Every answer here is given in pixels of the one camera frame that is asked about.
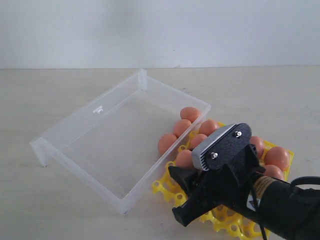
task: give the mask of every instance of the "white table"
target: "white table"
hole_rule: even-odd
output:
[[[178,224],[162,196],[146,192],[126,216],[55,161],[42,168],[29,141],[116,85],[134,69],[0,70],[0,239],[227,240],[209,222]],[[209,117],[246,122],[295,152],[289,180],[320,175],[320,67],[150,69],[212,104]],[[280,239],[272,235],[271,240]]]

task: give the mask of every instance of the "brown egg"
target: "brown egg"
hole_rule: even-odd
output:
[[[255,145],[257,157],[258,157],[258,159],[260,159],[265,151],[264,141],[258,136],[252,136],[250,138],[250,143]]]
[[[264,168],[265,168],[265,172],[263,173],[263,175],[268,176],[270,178],[276,178],[282,181],[285,180],[283,172],[277,166],[270,164],[270,165],[265,165]]]
[[[199,128],[199,134],[209,136],[218,128],[220,128],[220,125],[217,121],[208,119],[201,124]]]
[[[158,142],[158,152],[162,156],[178,138],[173,133],[164,134]]]
[[[285,148],[281,146],[275,146],[266,152],[264,156],[264,164],[275,165],[284,171],[289,167],[290,154]]]
[[[190,141],[190,149],[195,149],[206,138],[207,136],[204,134],[195,135]]]
[[[180,111],[181,119],[188,119],[191,123],[193,123],[200,115],[201,112],[192,106],[187,106]]]
[[[180,137],[185,130],[188,129],[188,127],[191,126],[191,121],[188,119],[181,119],[177,121],[173,127],[173,134],[176,135],[177,137]]]
[[[193,169],[192,152],[188,149],[179,152],[175,158],[175,165],[183,169]]]

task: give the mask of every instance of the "metal bolt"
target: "metal bolt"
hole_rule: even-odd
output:
[[[218,157],[218,153],[217,152],[212,152],[211,153],[211,158],[212,159],[216,159]]]
[[[240,131],[236,131],[236,132],[234,133],[234,136],[235,136],[236,138],[239,138],[241,135],[242,135],[242,132],[240,132]]]

